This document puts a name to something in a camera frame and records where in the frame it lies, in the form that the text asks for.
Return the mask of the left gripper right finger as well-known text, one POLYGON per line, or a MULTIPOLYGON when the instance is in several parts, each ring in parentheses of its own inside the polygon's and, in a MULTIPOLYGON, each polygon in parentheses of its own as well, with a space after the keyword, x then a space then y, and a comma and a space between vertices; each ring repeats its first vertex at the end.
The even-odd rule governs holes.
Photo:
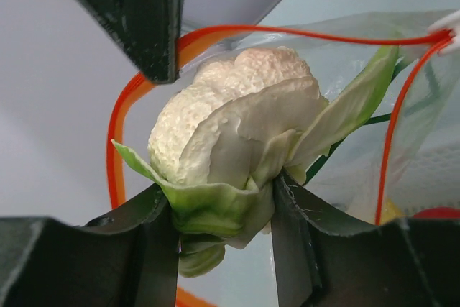
POLYGON ((273 183, 272 246, 281 306, 457 306, 459 221, 374 226, 283 173, 273 183))

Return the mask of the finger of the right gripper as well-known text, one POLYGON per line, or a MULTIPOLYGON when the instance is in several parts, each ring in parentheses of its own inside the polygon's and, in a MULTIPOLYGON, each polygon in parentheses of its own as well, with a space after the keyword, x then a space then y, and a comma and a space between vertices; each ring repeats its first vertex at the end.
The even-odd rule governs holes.
POLYGON ((78 0, 152 83, 178 79, 184 0, 78 0))

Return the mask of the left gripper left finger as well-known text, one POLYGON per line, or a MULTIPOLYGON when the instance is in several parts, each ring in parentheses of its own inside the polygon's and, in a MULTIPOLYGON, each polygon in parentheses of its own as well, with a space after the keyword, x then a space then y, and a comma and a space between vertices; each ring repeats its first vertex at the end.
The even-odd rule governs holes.
POLYGON ((1 219, 3 306, 174 306, 178 233, 152 185, 85 226, 1 219))

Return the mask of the clear orange zip bag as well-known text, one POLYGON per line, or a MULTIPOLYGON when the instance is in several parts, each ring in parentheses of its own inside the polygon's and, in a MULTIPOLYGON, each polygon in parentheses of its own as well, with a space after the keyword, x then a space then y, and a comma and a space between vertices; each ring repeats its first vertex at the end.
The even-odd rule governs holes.
POLYGON ((458 15, 452 14, 447 18, 442 19, 437 24, 435 24, 430 32, 425 36, 410 37, 407 39, 348 37, 305 31, 301 29, 292 29, 287 27, 283 27, 281 29, 281 33, 355 45, 382 45, 385 47, 392 45, 407 47, 414 47, 417 45, 424 46, 425 51, 420 55, 417 63, 404 82, 402 89, 398 94, 394 108, 391 112, 390 120, 387 122, 388 127, 385 135, 385 143, 382 150, 382 162, 379 171, 378 197, 375 206, 374 220, 372 223, 370 223, 374 226, 384 225, 380 223, 380 217, 382 205, 387 199, 387 193, 390 187, 390 171, 392 168, 390 161, 396 155, 396 137, 402 131, 403 119, 408 115, 408 112, 422 109, 422 104, 408 104, 409 93, 412 91, 413 86, 418 81, 420 74, 427 71, 428 64, 435 55, 443 54, 445 51, 457 47, 459 43, 458 15))

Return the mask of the cabbage head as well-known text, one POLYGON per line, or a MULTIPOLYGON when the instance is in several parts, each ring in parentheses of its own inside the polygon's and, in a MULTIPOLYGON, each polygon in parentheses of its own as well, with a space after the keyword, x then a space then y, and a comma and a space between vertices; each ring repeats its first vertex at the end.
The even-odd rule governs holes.
POLYGON ((179 273, 204 275, 226 246, 243 249, 275 210, 282 170, 299 183, 331 146, 362 126, 381 103, 399 49, 379 48, 333 100, 321 94, 294 49, 253 47, 202 65, 160 112, 142 159, 119 142, 124 162, 154 181, 180 232, 179 273))

